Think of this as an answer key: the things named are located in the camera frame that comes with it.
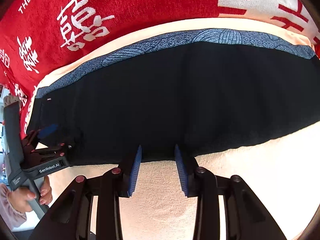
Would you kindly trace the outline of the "person's left hand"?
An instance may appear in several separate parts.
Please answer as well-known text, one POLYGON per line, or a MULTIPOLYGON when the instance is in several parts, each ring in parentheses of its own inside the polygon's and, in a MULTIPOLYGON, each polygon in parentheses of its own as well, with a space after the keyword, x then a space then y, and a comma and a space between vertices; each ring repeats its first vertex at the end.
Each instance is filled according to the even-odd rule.
MULTIPOLYGON (((25 187, 16 189, 15 191, 10 191, 8 193, 8 201, 12 207, 20 212, 26 213, 31 212, 33 209, 29 205, 29 202, 33 199, 36 199, 36 194, 31 192, 25 187)), ((53 200, 52 188, 50 186, 50 180, 48 176, 44 177, 44 182, 40 189, 40 204, 49 205, 53 200)))

